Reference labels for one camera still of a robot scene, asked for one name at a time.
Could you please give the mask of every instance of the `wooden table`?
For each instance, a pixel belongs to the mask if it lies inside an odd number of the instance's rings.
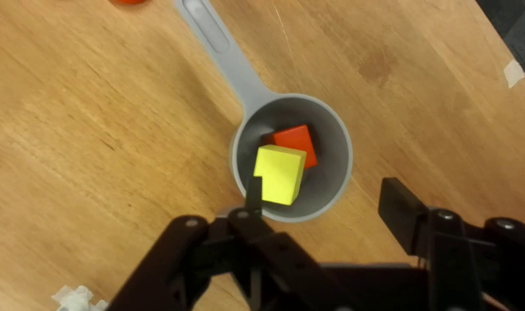
[[[353,135],[343,200],[272,223],[319,261],[408,261],[381,180],[483,225],[525,221],[525,81],[472,0],[217,0],[262,78],[331,104]],[[111,299],[180,214],[243,204],[229,168],[241,105],[168,0],[0,0],[0,309]],[[199,309],[244,309],[218,278]]]

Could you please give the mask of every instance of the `yellow block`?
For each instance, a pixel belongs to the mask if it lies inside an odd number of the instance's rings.
[[[263,200],[293,206],[300,195],[306,152],[279,145],[258,150],[255,176],[263,178]]]

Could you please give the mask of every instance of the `scoop handle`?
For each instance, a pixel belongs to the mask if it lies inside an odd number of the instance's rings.
[[[210,0],[175,0],[182,17],[239,95],[244,114],[251,116],[277,95],[267,88],[236,43]]]

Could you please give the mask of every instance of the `metal screw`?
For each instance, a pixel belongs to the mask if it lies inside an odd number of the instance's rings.
[[[498,219],[498,226],[505,228],[505,230],[515,230],[515,223],[508,221],[508,219]]]
[[[438,216],[443,219],[455,219],[455,214],[450,211],[439,211]]]
[[[249,212],[248,211],[239,211],[237,218],[246,219],[246,218],[249,218]]]
[[[189,226],[189,228],[194,228],[194,226],[198,226],[198,225],[199,225],[199,219],[194,219],[194,218],[192,218],[192,219],[187,221],[187,226]]]

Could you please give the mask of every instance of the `orange block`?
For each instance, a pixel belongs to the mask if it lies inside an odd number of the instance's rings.
[[[270,136],[270,142],[287,149],[298,149],[308,152],[305,169],[315,168],[319,164],[308,124],[277,131]]]
[[[137,3],[144,3],[146,0],[111,0],[111,2],[123,5],[137,5]]]

